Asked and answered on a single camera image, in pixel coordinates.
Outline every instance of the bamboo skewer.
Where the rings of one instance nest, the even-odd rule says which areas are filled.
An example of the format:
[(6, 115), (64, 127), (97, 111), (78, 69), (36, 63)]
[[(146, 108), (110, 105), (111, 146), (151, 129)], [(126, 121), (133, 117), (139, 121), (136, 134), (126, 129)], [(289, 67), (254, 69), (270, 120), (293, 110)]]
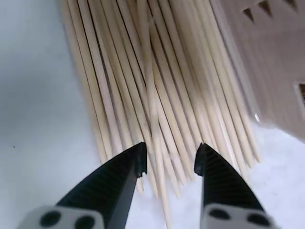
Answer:
[[(157, 28), (152, 23), (150, 27), (153, 29), (153, 32), (156, 31), (156, 29), (158, 29), (160, 40), (162, 41), (164, 52), (166, 53), (169, 66), (172, 71), (172, 76), (174, 77), (177, 85), (177, 91), (181, 97), (181, 103), (184, 107), (186, 118), (190, 124), (191, 131), (194, 135), (195, 144), (196, 146), (198, 146), (202, 142), (203, 138), (201, 137), (198, 128), (197, 119), (195, 118), (193, 107), (191, 105), (191, 101), (189, 99), (189, 95), (186, 90), (185, 83), (183, 81), (182, 73), (180, 71), (180, 66), (177, 62), (176, 55), (174, 53), (170, 37), (167, 33), (167, 29), (161, 15), (160, 8), (158, 7), (158, 4), (154, 4), (156, 3), (155, 1), (149, 1), (149, 2), (152, 9), (152, 12), (150, 11), (149, 12), (152, 17), (152, 20), (155, 21)], [(210, 137), (208, 135), (206, 135), (206, 139), (209, 143), (211, 143), (211, 141), (209, 140)]]
[(205, 7), (207, 12), (208, 12), (208, 16), (210, 18), (212, 31), (215, 33), (216, 40), (217, 40), (217, 45), (219, 47), (219, 50), (221, 52), (221, 56), (223, 58), (224, 67), (226, 68), (227, 73), (228, 73), (228, 78), (229, 78), (229, 81), (231, 83), (231, 87), (232, 87), (232, 90), (233, 90), (233, 93), (234, 93), (234, 96), (235, 96), (235, 99), (236, 99), (238, 110), (240, 112), (245, 131), (246, 131), (247, 136), (249, 138), (249, 142), (250, 142), (252, 151), (254, 153), (254, 156), (255, 156), (256, 160), (258, 162), (260, 162), (261, 161), (261, 156), (258, 153), (258, 146), (257, 146), (257, 143), (256, 143), (257, 141), (256, 141), (256, 138), (255, 138), (254, 133), (253, 133), (252, 128), (251, 128), (249, 116), (247, 114), (247, 108), (246, 108), (245, 102), (243, 100), (241, 90), (238, 86), (238, 83), (237, 83), (237, 80), (236, 80), (236, 74), (233, 70), (230, 58), (228, 56), (228, 52), (225, 48), (224, 41), (223, 41), (223, 39), (221, 37), (221, 34), (220, 34), (220, 31), (218, 29), (216, 18), (213, 14), (213, 10), (212, 10), (210, 2), (204, 0), (203, 1), (203, 7)]
[(122, 70), (124, 72), (126, 84), (127, 84), (129, 93), (131, 94), (132, 103), (133, 103), (133, 106), (135, 107), (135, 111), (138, 116), (138, 121), (140, 123), (144, 139), (146, 141), (148, 148), (150, 149), (149, 152), (152, 154), (153, 153), (152, 136), (148, 129), (149, 124), (146, 120), (145, 111), (144, 111), (144, 107), (147, 107), (147, 104), (148, 104), (147, 94), (145, 91), (142, 91), (142, 94), (139, 93), (140, 91), (138, 91), (138, 89), (137, 89), (136, 82), (135, 82), (134, 78), (131, 77), (133, 75), (132, 70), (129, 65), (129, 60), (128, 60), (127, 54), (125, 53), (125, 48), (122, 43), (121, 36), (118, 31), (116, 21), (115, 21), (113, 12), (112, 12), (112, 8), (109, 5), (109, 2), (105, 1), (105, 0), (102, 1), (102, 6), (103, 6), (103, 12), (105, 14), (106, 21), (108, 22), (110, 34), (112, 35), (114, 47), (118, 54)]
[[(190, 4), (189, 6), (191, 8), (190, 12), (193, 12), (193, 14), (195, 16), (195, 23), (197, 24), (197, 27), (199, 27), (200, 26), (200, 20), (199, 20), (199, 17), (198, 17), (198, 13), (195, 12), (196, 11), (195, 6), (193, 4)], [(208, 67), (209, 67), (209, 70), (210, 70), (210, 73), (211, 73), (211, 76), (210, 76), (211, 79), (210, 80), (212, 81), (213, 86), (215, 88), (216, 97), (217, 97), (218, 103), (220, 105), (220, 109), (221, 109), (221, 112), (222, 112), (223, 117), (224, 117), (224, 122), (225, 122), (225, 125), (227, 127), (227, 131), (229, 133), (229, 137), (230, 137), (230, 140), (231, 140), (234, 152), (235, 152), (235, 156), (234, 156), (234, 152), (233, 151), (231, 152), (231, 158), (236, 157), (236, 160), (237, 160), (238, 166), (241, 170), (241, 173), (244, 175), (244, 177), (246, 177), (245, 174), (246, 174), (247, 171), (246, 171), (246, 167), (245, 167), (243, 153), (241, 151), (241, 147), (240, 147), (239, 140), (238, 140), (238, 137), (237, 137), (237, 134), (236, 134), (236, 130), (235, 130), (235, 127), (234, 127), (234, 124), (233, 124), (233, 121), (232, 121), (232, 117), (231, 117), (231, 114), (230, 114), (230, 111), (229, 111), (229, 108), (228, 108), (228, 105), (227, 105), (226, 98), (225, 98), (224, 93), (223, 93), (223, 88), (222, 88), (220, 80), (218, 78), (219, 75), (218, 75), (217, 70), (215, 68), (215, 65), (214, 65), (214, 62), (213, 62), (213, 59), (212, 59), (212, 55), (210, 53), (209, 46), (208, 46), (208, 43), (207, 43), (207, 39), (206, 39), (206, 37), (203, 33), (203, 30), (198, 30), (198, 31), (199, 31), (199, 36), (201, 38), (201, 43), (202, 43), (202, 46), (203, 46), (203, 52), (205, 53), (206, 60), (208, 61)], [(248, 165), (252, 166), (253, 165), (252, 155), (248, 151), (244, 152), (244, 154), (245, 154), (245, 158), (247, 159)]]
[(97, 148), (98, 148), (98, 151), (100, 154), (101, 163), (103, 164), (107, 161), (106, 152), (104, 149), (104, 143), (102, 140), (101, 131), (98, 128), (99, 123), (98, 123), (98, 119), (96, 116), (96, 110), (95, 110), (94, 103), (93, 103), (93, 97), (90, 92), (89, 84), (87, 81), (87, 75), (86, 75), (84, 65), (82, 62), (81, 52), (79, 49), (76, 33), (74, 30), (74, 25), (72, 22), (70, 9), (69, 9), (67, 0), (60, 0), (60, 4), (61, 4), (61, 12), (62, 12), (62, 18), (63, 18), (64, 25), (65, 25), (66, 35), (67, 35), (67, 38), (69, 41), (72, 57), (75, 61), (75, 66), (80, 75), (80, 81), (81, 81), (82, 88), (84, 91), (86, 103), (87, 103), (87, 106), (89, 109), (90, 120), (92, 122), (93, 135), (96, 140)]
[[(135, 59), (135, 58), (138, 59), (138, 60), (141, 59), (142, 58), (141, 56), (135, 57), (134, 53), (132, 52), (132, 46), (131, 46), (131, 43), (128, 39), (127, 31), (125, 30), (125, 27), (123, 26), (124, 23), (122, 21), (118, 5), (113, 4), (113, 10), (115, 12), (115, 16), (116, 16), (118, 24), (121, 25), (121, 26), (119, 26), (119, 28), (120, 28), (120, 32), (121, 32), (121, 35), (122, 35), (123, 40), (124, 40), (125, 47), (128, 46), (128, 48), (126, 48), (126, 50), (129, 50), (127, 52), (128, 56), (129, 56), (129, 59)], [(157, 99), (157, 107), (158, 107), (157, 110), (158, 110), (159, 122), (160, 122), (161, 130), (163, 132), (164, 139), (166, 140), (166, 142), (168, 144), (169, 153), (171, 154), (171, 156), (173, 158), (173, 164), (176, 167), (176, 171), (179, 175), (179, 179), (182, 182), (182, 184), (185, 184), (186, 183), (186, 177), (185, 177), (185, 174), (183, 172), (183, 167), (182, 167), (179, 155), (178, 155), (177, 147), (176, 147), (175, 142), (173, 140), (173, 135), (170, 131), (169, 124), (167, 123), (166, 116), (165, 116), (165, 113), (164, 113), (163, 108), (161, 106), (160, 99), (159, 99), (159, 97), (157, 97), (156, 99)]]
[[(132, 17), (130, 15), (130, 13), (128, 12), (128, 8), (126, 8), (128, 6), (126, 5), (126, 2), (123, 1), (123, 0), (118, 0), (118, 3), (121, 3), (120, 10), (121, 10), (121, 13), (122, 13), (123, 17), (125, 16), (124, 21), (126, 22), (126, 24), (125, 24), (126, 28), (129, 31), (129, 34), (133, 35), (133, 36), (130, 36), (131, 41), (133, 43), (133, 47), (137, 47), (139, 45), (139, 41), (138, 41), (138, 38), (136, 36), (137, 31), (136, 31), (135, 26), (132, 23)], [(171, 74), (170, 74), (169, 67), (168, 66), (166, 67), (166, 66), (167, 65), (164, 65), (164, 68), (163, 68), (163, 70), (165, 71), (164, 75), (170, 76)], [(169, 88), (172, 88), (173, 90), (175, 90), (174, 87), (171, 87), (171, 85), (174, 86), (172, 78), (166, 77), (166, 82), (167, 82), (167, 85), (169, 86)], [(178, 93), (176, 92), (176, 90), (174, 91), (174, 93), (175, 93), (175, 96), (172, 96), (172, 99), (174, 100), (173, 103), (174, 103), (174, 105), (176, 105), (175, 107), (178, 111), (178, 112), (175, 112), (175, 113), (176, 113), (178, 119), (180, 120), (179, 124), (182, 127), (183, 136), (186, 139), (186, 140), (184, 140), (184, 142), (188, 147), (188, 152), (192, 152), (194, 154), (195, 151), (196, 151), (196, 148), (194, 146), (193, 140), (191, 139), (192, 134), (191, 134), (190, 129), (187, 125), (186, 117), (184, 115), (181, 103), (178, 100), (179, 99)]]
[(162, 149), (161, 140), (160, 140), (161, 131), (159, 127), (158, 111), (155, 101), (157, 97), (157, 93), (154, 87), (152, 50), (151, 50), (149, 24), (148, 24), (148, 16), (147, 16), (148, 7), (146, 4), (147, 4), (146, 0), (137, 0), (140, 41), (142, 45), (142, 53), (145, 63), (144, 77), (146, 79), (145, 81), (148, 92), (148, 105), (149, 105), (149, 114), (150, 114), (150, 122), (151, 122), (151, 132), (153, 137), (152, 142), (154, 146), (155, 160), (157, 164), (159, 188), (160, 188), (161, 199), (163, 202), (163, 211), (164, 211), (166, 226), (167, 228), (170, 228), (171, 225), (170, 225), (169, 205), (168, 205), (168, 197), (166, 193), (165, 173), (164, 173), (163, 157), (162, 157), (162, 152), (165, 152), (166, 148), (163, 147)]
[(196, 77), (196, 74), (194, 73), (194, 69), (193, 69), (193, 66), (189, 66), (190, 68), (190, 71), (191, 71), (191, 77), (194, 81), (194, 89), (193, 90), (196, 90), (197, 91), (197, 94), (198, 94), (198, 97), (200, 99), (200, 104), (199, 104), (199, 108), (202, 112), (202, 116), (203, 117), (206, 117), (206, 128), (207, 128), (207, 131), (209, 132), (209, 135), (211, 137), (211, 141), (212, 141), (212, 146), (213, 148), (218, 151), (218, 146), (217, 146), (217, 143), (216, 143), (216, 138), (214, 136), (214, 133), (213, 133), (213, 130), (212, 130), (212, 122), (210, 121), (210, 118), (209, 118), (209, 115), (208, 115), (208, 111), (207, 111), (207, 106), (205, 104), (205, 101), (203, 99), (203, 94), (200, 90), (200, 86), (199, 86), (199, 83), (198, 83), (198, 79)]
[[(116, 106), (118, 119), (119, 119), (119, 122), (120, 122), (120, 125), (121, 125), (123, 140), (125, 142), (125, 148), (124, 149), (127, 149), (127, 148), (132, 147), (133, 143), (132, 143), (132, 138), (131, 138), (131, 134), (130, 134), (130, 131), (129, 131), (129, 127), (128, 127), (128, 124), (127, 124), (127, 119), (124, 115), (125, 112), (124, 112), (122, 100), (121, 100), (120, 93), (119, 93), (119, 90), (118, 90), (118, 87), (117, 87), (117, 84), (116, 84), (116, 81), (115, 81), (115, 78), (114, 78), (114, 75), (113, 75), (113, 72), (112, 72), (111, 64), (110, 64), (110, 61), (108, 59), (108, 55), (107, 55), (107, 52), (106, 52), (106, 49), (105, 49), (105, 45), (104, 45), (104, 43), (102, 41), (102, 38), (101, 38), (101, 31), (99, 29), (99, 26), (96, 24), (96, 21), (98, 20), (97, 19), (97, 14), (94, 10), (95, 8), (93, 7), (91, 1), (89, 1), (89, 7), (91, 9), (93, 22), (95, 22), (94, 24), (95, 24), (95, 29), (97, 31), (99, 46), (100, 46), (102, 56), (103, 56), (103, 59), (104, 59), (106, 71), (108, 73), (108, 80), (109, 80), (110, 87), (111, 87), (111, 90), (112, 90), (112, 96), (113, 96), (113, 99), (114, 99), (114, 104)], [(137, 189), (140, 193), (143, 192), (142, 177), (137, 180)]]
[(171, 90), (171, 93), (169, 94), (172, 108), (174, 110), (175, 116), (178, 120), (178, 123), (181, 127), (182, 136), (184, 138), (184, 142), (188, 147), (188, 152), (190, 155), (194, 156), (196, 153), (196, 146), (194, 144), (194, 139), (192, 137), (191, 130), (188, 126), (188, 122), (186, 119), (186, 116), (184, 114), (182, 104), (179, 100), (178, 92), (175, 88), (175, 84), (173, 82), (173, 79), (171, 77), (171, 72), (169, 69), (169, 66), (166, 61), (166, 57), (164, 55), (164, 51), (161, 46), (161, 42), (159, 39), (159, 36), (157, 34), (156, 28), (154, 26), (151, 26), (151, 38), (152, 38), (152, 45), (155, 52), (155, 58), (158, 59), (159, 65), (160, 65), (160, 71), (163, 76), (164, 84), (167, 87), (167, 90)]
[(153, 59), (152, 61), (153, 61), (152, 66), (153, 66), (154, 77), (156, 78), (155, 82), (156, 82), (157, 92), (159, 94), (160, 100), (162, 102), (164, 111), (165, 111), (166, 116), (167, 116), (167, 120), (169, 122), (169, 125), (171, 127), (173, 136), (175, 138), (177, 148), (179, 149), (179, 154), (180, 154), (180, 157), (182, 159), (184, 169), (186, 170), (186, 173), (188, 173), (190, 179), (193, 180), (193, 170), (192, 170), (191, 162), (190, 162), (190, 159), (189, 159), (188, 155), (186, 154), (186, 152), (187, 152), (186, 147), (183, 143), (183, 138), (182, 138), (182, 135), (179, 131), (179, 127), (177, 125), (177, 122), (175, 120), (173, 110), (170, 109), (171, 104), (170, 104), (169, 98), (167, 96), (165, 87), (162, 83), (161, 74), (159, 72), (156, 60)]
[(114, 40), (114, 45), (117, 47), (117, 52), (119, 53), (119, 57), (122, 60), (121, 65), (123, 65), (123, 69), (126, 70), (126, 72), (132, 72), (131, 75), (134, 76), (134, 88), (138, 88), (138, 92), (142, 101), (142, 106), (144, 107), (144, 110), (148, 115), (148, 100), (147, 100), (147, 92), (145, 88), (145, 84), (142, 78), (141, 71), (139, 70), (139, 66), (143, 66), (142, 61), (142, 55), (141, 55), (141, 49), (135, 49), (138, 50), (138, 59), (135, 59), (134, 56), (131, 54), (133, 53), (132, 47), (124, 45), (124, 41), (128, 39), (128, 37), (124, 37), (120, 34), (119, 25), (116, 22), (116, 18), (114, 15), (114, 9), (112, 7), (112, 0), (102, 0), (102, 6), (104, 8), (104, 12), (106, 15), (106, 19), (110, 28), (110, 32), (112, 34), (112, 39)]
[(216, 141), (218, 148), (220, 150), (220, 153), (223, 154), (224, 158), (232, 164), (232, 159), (230, 158), (230, 153), (228, 150), (230, 146), (228, 145), (224, 137), (224, 133), (226, 133), (226, 128), (224, 126), (224, 121), (218, 102), (216, 100), (216, 96), (213, 91), (213, 87), (211, 87), (212, 84), (201, 77), (203, 73), (205, 75), (209, 74), (209, 72), (203, 68), (203, 64), (205, 64), (205, 59), (197, 50), (199, 47), (201, 47), (201, 43), (199, 42), (198, 38), (192, 36), (192, 34), (194, 33), (192, 31), (194, 31), (195, 28), (193, 27), (193, 25), (188, 23), (189, 19), (186, 17), (187, 13), (184, 13), (182, 10), (182, 6), (183, 9), (185, 8), (185, 6), (183, 5), (183, 1), (179, 1), (178, 3), (176, 1), (170, 1), (170, 3), (171, 8), (174, 12), (174, 16), (176, 18), (176, 23), (179, 24), (179, 26), (181, 27), (181, 31), (184, 31), (184, 33), (180, 35), (184, 37), (188, 53), (192, 53), (192, 55), (190, 55), (190, 59), (193, 63), (193, 68), (195, 70), (195, 75), (197, 77), (201, 92), (203, 93), (203, 99), (205, 100), (205, 104), (207, 105), (208, 115), (210, 117), (211, 122), (213, 123), (212, 127), (214, 136), (215, 138), (217, 138)]
[(69, 9), (71, 9), (70, 10), (71, 17), (72, 17), (72, 21), (74, 24), (76, 37), (78, 40), (83, 65), (84, 65), (85, 72), (87, 75), (87, 80), (88, 80), (89, 88), (91, 91), (96, 116), (98, 119), (98, 125), (101, 130), (106, 155), (109, 160), (112, 158), (111, 140), (110, 140), (108, 127), (107, 127), (107, 125), (105, 125), (107, 123), (106, 116), (104, 113), (104, 109), (102, 107), (100, 90), (99, 90), (99, 86), (96, 81), (96, 75), (95, 75), (94, 67), (92, 64), (89, 47), (87, 44), (86, 34), (85, 34), (84, 28), (82, 26), (80, 11), (79, 11), (76, 1), (68, 0), (68, 5), (69, 5)]
[[(146, 125), (142, 125), (142, 131), (147, 131), (147, 124)], [(149, 152), (152, 154), (154, 151), (153, 151), (153, 146), (152, 145), (149, 145), (148, 146), (148, 148), (149, 149), (151, 149), (151, 150), (149, 150)], [(173, 168), (172, 168), (172, 164), (170, 163), (170, 164), (165, 164), (165, 166), (166, 166), (166, 169), (168, 170), (168, 171), (172, 171), (173, 170)], [(179, 189), (177, 189), (177, 187), (178, 187), (178, 183), (177, 183), (177, 179), (176, 179), (176, 177), (172, 177), (172, 183), (173, 183), (173, 186), (175, 187), (175, 193), (176, 193), (176, 195), (177, 196), (179, 196)]]
[[(100, 12), (99, 15), (103, 16), (101, 3), (99, 1), (90, 1), (90, 3), (92, 4), (92, 11), (95, 12), (93, 9), (96, 9), (98, 12)], [(110, 32), (109, 31), (107, 32), (105, 30), (108, 27), (106, 27), (106, 28), (103, 27), (101, 22), (106, 22), (105, 18), (102, 17), (102, 18), (100, 18), (100, 20), (98, 20), (98, 19), (96, 20), (96, 23), (97, 23), (96, 30), (97, 30), (99, 36), (101, 36), (102, 34), (108, 35), (108, 38), (106, 38), (106, 40), (108, 42), (107, 53), (112, 54), (112, 55), (110, 55), (110, 59), (112, 60), (112, 65), (115, 66), (113, 69), (116, 70), (114, 77), (116, 78), (119, 89), (121, 91), (123, 103), (124, 103), (128, 118), (130, 119), (132, 126), (134, 127), (134, 134), (136, 136), (135, 142), (136, 143), (142, 142), (144, 139), (143, 139), (143, 136), (142, 136), (142, 133), (140, 130), (139, 123), (137, 121), (137, 116), (136, 116), (136, 113), (135, 113), (135, 110), (134, 110), (134, 107), (132, 104), (132, 100), (130, 98), (130, 94), (127, 89), (126, 81), (125, 81), (123, 73), (122, 73), (122, 69), (121, 69), (121, 66), (120, 66), (120, 63), (118, 60), (118, 56), (116, 55), (116, 51), (114, 49), (113, 41), (112, 41), (111, 37), (109, 36)], [(102, 39), (100, 39), (99, 42), (100, 42), (101, 47), (103, 47)], [(150, 179), (151, 186), (154, 190), (156, 197), (158, 197), (159, 194), (158, 194), (158, 190), (157, 190), (156, 179), (154, 176), (154, 171), (153, 171), (153, 167), (152, 167), (149, 156), (147, 157), (147, 171), (148, 171), (148, 177)]]
[(209, 42), (208, 45), (210, 46), (210, 50), (212, 51), (214, 63), (216, 65), (217, 71), (218, 71), (219, 80), (220, 80), (221, 86), (223, 88), (223, 91), (226, 95), (225, 100), (227, 101), (239, 142), (241, 144), (243, 151), (249, 152), (248, 154), (244, 153), (244, 155), (245, 155), (245, 159), (248, 162), (248, 165), (252, 166), (253, 159), (250, 157), (250, 155), (252, 155), (252, 150), (251, 150), (251, 147), (250, 147), (250, 144), (249, 144), (249, 141), (247, 138), (247, 134), (245, 132), (244, 125), (241, 120), (236, 102), (235, 102), (235, 97), (234, 97), (233, 90), (231, 88), (231, 83), (229, 81), (229, 78), (227, 77), (227, 71), (224, 67), (222, 58), (219, 55), (220, 54), (220, 50), (218, 48), (219, 46), (215, 43), (215, 40), (216, 40), (215, 35), (213, 33), (213, 29), (210, 26), (210, 22), (207, 17), (207, 12), (202, 4), (203, 2), (198, 1), (198, 0), (196, 0), (196, 1), (197, 1), (197, 6), (196, 6), (197, 10), (201, 9), (201, 11), (198, 12), (198, 14), (201, 15), (201, 17), (202, 17), (201, 22), (204, 24), (204, 28), (206, 28), (205, 34), (207, 34), (207, 40)]
[(179, 183), (178, 183), (178, 179), (176, 177), (175, 174), (175, 170), (173, 168), (172, 162), (170, 157), (168, 156), (168, 150), (166, 148), (166, 143), (164, 141), (164, 138), (161, 137), (161, 153), (162, 153), (162, 159), (164, 161), (164, 164), (166, 165), (170, 165), (170, 166), (166, 166), (166, 171), (168, 173), (168, 176), (171, 179), (172, 185), (173, 185), (173, 189), (175, 192), (175, 195), (179, 198), (181, 196), (181, 192), (180, 192), (180, 187), (179, 187)]
[[(161, 20), (161, 16), (158, 17), (158, 15), (157, 15), (158, 12), (161, 12), (161, 9), (158, 5), (158, 2), (157, 2), (157, 0), (149, 0), (149, 2), (151, 4), (151, 9), (153, 9), (153, 11), (152, 11), (153, 16), (156, 20), (156, 24), (157, 24), (158, 28), (162, 27), (161, 31), (163, 31), (163, 32), (160, 32), (160, 34), (161, 35), (164, 34), (163, 37), (166, 37), (165, 24)], [(205, 142), (207, 142), (208, 144), (210, 144), (212, 146), (215, 145), (215, 147), (217, 147), (215, 142), (214, 143), (212, 142), (212, 138), (214, 138), (214, 136), (211, 137), (210, 134), (212, 134), (212, 133), (209, 133), (207, 131), (207, 129), (208, 129), (207, 126), (210, 125), (210, 124), (207, 124), (207, 122), (210, 123), (210, 121), (206, 119), (206, 117), (208, 117), (208, 116), (207, 116), (205, 106), (201, 106), (201, 104), (203, 103), (202, 98), (201, 97), (198, 98), (199, 94), (196, 92), (196, 90), (194, 90), (195, 85), (194, 85), (193, 80), (192, 80), (192, 74), (191, 74), (191, 71), (190, 71), (189, 66), (187, 64), (187, 59), (186, 59), (186, 57), (184, 55), (184, 52), (183, 52), (183, 47), (182, 47), (182, 44), (181, 44), (181, 41), (180, 41), (180, 38), (179, 38), (178, 31), (176, 29), (174, 20), (173, 20), (173, 16), (172, 16), (172, 13), (171, 13), (170, 6), (169, 6), (167, 1), (160, 1), (160, 5), (162, 5), (163, 16), (164, 16), (164, 19), (165, 19), (164, 22), (166, 22), (168, 24), (168, 26), (167, 26), (168, 33), (170, 35), (170, 38), (171, 38), (171, 41), (172, 41), (172, 44), (173, 44), (173, 49), (174, 49), (174, 52), (176, 54), (177, 61), (179, 63), (181, 71), (182, 71), (182, 77), (184, 78), (184, 82), (185, 82), (185, 85), (186, 85), (186, 88), (187, 88), (187, 92), (188, 92), (188, 94), (190, 96), (190, 99), (191, 99), (191, 102), (193, 104), (193, 108), (194, 108), (194, 111), (195, 111), (195, 116), (196, 116), (196, 119), (197, 119), (197, 123), (198, 123), (199, 129), (200, 129), (200, 132), (201, 132)], [(174, 63), (173, 68), (178, 68), (177, 64)]]
[(92, 60), (94, 64), (94, 68), (96, 71), (96, 76), (99, 81), (99, 86), (100, 86), (100, 92), (102, 95), (102, 100), (105, 106), (105, 111), (107, 115), (107, 119), (109, 122), (109, 126), (111, 126), (110, 133), (112, 135), (112, 140), (113, 140), (113, 145), (115, 147), (116, 153), (122, 152), (122, 142), (121, 142), (121, 137), (119, 134), (119, 128), (115, 120), (115, 114), (111, 102), (111, 96), (109, 92), (109, 88), (107, 85), (107, 80), (106, 76), (104, 73), (104, 69), (102, 66), (102, 60), (101, 56), (99, 53), (99, 48), (95, 39), (95, 33), (94, 33), (94, 28), (91, 22), (91, 17), (90, 17), (90, 11), (89, 11), (89, 6), (86, 1), (79, 0), (78, 1), (81, 15), (82, 15), (82, 21), (85, 27), (87, 39), (88, 39), (88, 44), (89, 48), (91, 51), (92, 55)]

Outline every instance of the bundle of skewers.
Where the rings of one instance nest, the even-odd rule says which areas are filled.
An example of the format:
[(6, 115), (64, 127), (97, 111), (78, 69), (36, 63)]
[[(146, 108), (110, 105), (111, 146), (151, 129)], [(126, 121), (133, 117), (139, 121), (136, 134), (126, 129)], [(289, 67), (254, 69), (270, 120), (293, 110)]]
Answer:
[(200, 143), (247, 178), (260, 156), (209, 0), (60, 2), (101, 162), (145, 142), (168, 228), (165, 175), (179, 197)]

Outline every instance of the black hole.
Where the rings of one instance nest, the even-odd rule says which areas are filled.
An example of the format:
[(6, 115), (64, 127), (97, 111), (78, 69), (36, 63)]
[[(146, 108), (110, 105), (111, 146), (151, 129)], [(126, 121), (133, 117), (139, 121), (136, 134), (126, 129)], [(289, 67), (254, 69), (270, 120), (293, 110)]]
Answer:
[(266, 219), (265, 216), (259, 215), (259, 214), (250, 214), (247, 218), (248, 222), (250, 223), (254, 223), (258, 226), (265, 226), (265, 227), (269, 227), (270, 226), (270, 222), (269, 220)]
[(261, 1), (260, 3), (258, 3), (258, 6), (262, 8), (263, 11), (265, 11), (266, 14), (268, 14), (269, 17), (272, 17), (271, 8), (267, 0)]
[(295, 0), (284, 0), (294, 11), (297, 12), (297, 4)]
[(94, 226), (94, 218), (91, 216), (80, 217), (75, 222), (75, 229), (91, 229)]
[(254, 17), (250, 8), (244, 9), (243, 13), (254, 23)]
[(300, 84), (299, 87), (300, 87), (300, 91), (301, 91), (301, 97), (303, 99), (303, 103), (305, 106), (305, 84)]
[(226, 213), (224, 210), (220, 210), (220, 209), (213, 209), (212, 211), (210, 211), (209, 214), (210, 214), (210, 216), (213, 216), (218, 219), (224, 219), (224, 220), (231, 219), (231, 217), (229, 216), (228, 213)]
[(40, 225), (49, 228), (57, 224), (60, 219), (61, 213), (59, 211), (49, 211), (41, 217)]

